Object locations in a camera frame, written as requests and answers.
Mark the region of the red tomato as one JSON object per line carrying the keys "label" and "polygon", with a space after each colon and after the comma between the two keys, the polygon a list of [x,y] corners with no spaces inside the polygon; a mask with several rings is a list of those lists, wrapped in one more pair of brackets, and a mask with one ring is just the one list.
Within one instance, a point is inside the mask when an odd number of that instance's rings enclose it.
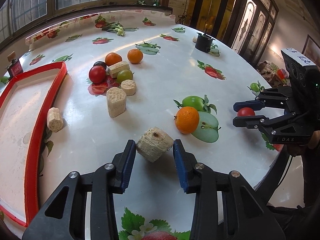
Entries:
{"label": "red tomato", "polygon": [[106,70],[102,66],[93,66],[89,71],[88,77],[92,83],[101,83],[106,78]]}
{"label": "red tomato", "polygon": [[250,107],[243,107],[238,110],[237,116],[255,116],[255,111]]}

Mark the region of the beige cork block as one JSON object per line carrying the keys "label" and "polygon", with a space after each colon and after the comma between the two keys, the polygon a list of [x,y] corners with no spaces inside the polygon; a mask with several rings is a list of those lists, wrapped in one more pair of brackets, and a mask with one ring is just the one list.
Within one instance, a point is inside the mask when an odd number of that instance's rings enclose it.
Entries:
{"label": "beige cork block", "polygon": [[151,163],[172,148],[174,140],[158,127],[148,129],[136,143],[137,152]]}

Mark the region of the red rimmed tray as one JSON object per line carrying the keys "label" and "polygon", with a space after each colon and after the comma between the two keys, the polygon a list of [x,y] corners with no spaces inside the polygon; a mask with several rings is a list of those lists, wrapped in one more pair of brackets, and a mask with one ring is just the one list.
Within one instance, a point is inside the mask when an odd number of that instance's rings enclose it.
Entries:
{"label": "red rimmed tray", "polygon": [[1,92],[1,211],[24,227],[39,210],[42,137],[66,74],[64,62],[50,63],[18,74]]}

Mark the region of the orange near apple print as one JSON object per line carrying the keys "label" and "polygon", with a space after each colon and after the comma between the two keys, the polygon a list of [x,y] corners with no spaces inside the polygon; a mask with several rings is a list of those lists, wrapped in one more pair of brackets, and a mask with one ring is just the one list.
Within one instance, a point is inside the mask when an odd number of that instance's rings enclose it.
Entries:
{"label": "orange near apple print", "polygon": [[198,111],[190,106],[180,108],[174,116],[175,126],[182,134],[193,133],[197,129],[199,121]]}

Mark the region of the black cup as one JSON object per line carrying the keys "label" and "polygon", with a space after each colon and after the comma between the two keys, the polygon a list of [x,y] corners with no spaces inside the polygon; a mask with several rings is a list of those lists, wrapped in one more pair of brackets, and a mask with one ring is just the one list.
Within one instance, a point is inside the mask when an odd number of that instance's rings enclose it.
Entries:
{"label": "black cup", "polygon": [[209,53],[211,50],[213,38],[206,33],[197,33],[198,37],[196,40],[195,48],[204,53]]}

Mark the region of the orange in pile right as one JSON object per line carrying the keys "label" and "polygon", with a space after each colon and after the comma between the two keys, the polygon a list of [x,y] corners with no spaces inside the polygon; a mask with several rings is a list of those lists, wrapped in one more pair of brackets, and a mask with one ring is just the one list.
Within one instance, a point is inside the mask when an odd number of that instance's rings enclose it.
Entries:
{"label": "orange in pile right", "polygon": [[132,64],[138,64],[143,59],[143,53],[139,49],[131,49],[127,53],[127,59]]}

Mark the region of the orange in pile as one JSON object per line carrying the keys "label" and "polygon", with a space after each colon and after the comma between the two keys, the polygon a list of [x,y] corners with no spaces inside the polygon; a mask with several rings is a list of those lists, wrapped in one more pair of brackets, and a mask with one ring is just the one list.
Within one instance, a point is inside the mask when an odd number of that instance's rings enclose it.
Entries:
{"label": "orange in pile", "polygon": [[121,62],[123,59],[122,57],[117,54],[117,53],[108,53],[106,56],[105,56],[105,64],[109,67],[111,65],[114,65],[118,62]]}
{"label": "orange in pile", "polygon": [[127,53],[127,59],[132,64],[138,64],[143,59],[143,53],[139,49],[131,49]]}

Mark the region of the green grape fruit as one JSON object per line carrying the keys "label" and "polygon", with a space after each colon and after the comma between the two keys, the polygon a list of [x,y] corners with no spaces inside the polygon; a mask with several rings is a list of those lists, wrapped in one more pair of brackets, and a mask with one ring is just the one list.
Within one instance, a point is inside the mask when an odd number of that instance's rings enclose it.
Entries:
{"label": "green grape fruit", "polygon": [[129,69],[121,70],[117,74],[117,83],[121,84],[125,80],[133,80],[133,72]]}

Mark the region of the red tomato in pile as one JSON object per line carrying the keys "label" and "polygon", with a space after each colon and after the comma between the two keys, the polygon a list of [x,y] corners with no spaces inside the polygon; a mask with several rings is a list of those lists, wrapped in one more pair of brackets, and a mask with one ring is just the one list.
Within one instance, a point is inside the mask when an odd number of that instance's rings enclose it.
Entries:
{"label": "red tomato in pile", "polygon": [[89,71],[88,77],[92,83],[101,83],[106,78],[106,70],[102,66],[93,66]]}

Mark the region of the orange in pile left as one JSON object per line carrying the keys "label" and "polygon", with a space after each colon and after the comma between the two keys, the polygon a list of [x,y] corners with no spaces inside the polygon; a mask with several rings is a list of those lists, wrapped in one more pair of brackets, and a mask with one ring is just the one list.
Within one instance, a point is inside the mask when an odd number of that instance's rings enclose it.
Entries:
{"label": "orange in pile left", "polygon": [[111,65],[114,65],[118,62],[121,62],[123,59],[122,57],[117,54],[117,53],[108,53],[106,56],[105,56],[105,64],[109,67]]}

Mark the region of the black jar red label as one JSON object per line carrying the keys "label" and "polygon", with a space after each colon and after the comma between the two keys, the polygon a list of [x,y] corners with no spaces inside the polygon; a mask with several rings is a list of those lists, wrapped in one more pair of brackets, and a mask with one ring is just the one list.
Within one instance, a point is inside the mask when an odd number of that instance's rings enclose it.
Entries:
{"label": "black jar red label", "polygon": [[22,65],[19,59],[16,57],[16,53],[13,51],[8,55],[9,66],[7,67],[10,78],[17,76],[18,74],[23,73]]}

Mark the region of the dark plum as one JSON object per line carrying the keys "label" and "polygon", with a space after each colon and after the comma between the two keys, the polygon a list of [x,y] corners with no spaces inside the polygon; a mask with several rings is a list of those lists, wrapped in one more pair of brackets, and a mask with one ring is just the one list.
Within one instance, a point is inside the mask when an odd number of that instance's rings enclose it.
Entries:
{"label": "dark plum", "polygon": [[107,68],[107,65],[106,65],[106,63],[105,63],[104,61],[97,61],[97,62],[95,62],[95,63],[93,64],[93,66],[101,66],[101,67],[103,67],[104,69]]}

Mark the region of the green vegetable sprig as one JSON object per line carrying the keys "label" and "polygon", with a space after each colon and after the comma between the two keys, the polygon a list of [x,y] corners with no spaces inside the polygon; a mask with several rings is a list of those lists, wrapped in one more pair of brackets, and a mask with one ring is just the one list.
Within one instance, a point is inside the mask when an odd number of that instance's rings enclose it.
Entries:
{"label": "green vegetable sprig", "polygon": [[138,28],[125,28],[119,22],[107,23],[104,27],[102,27],[103,31],[115,33],[118,36],[124,36],[126,32],[137,31]]}

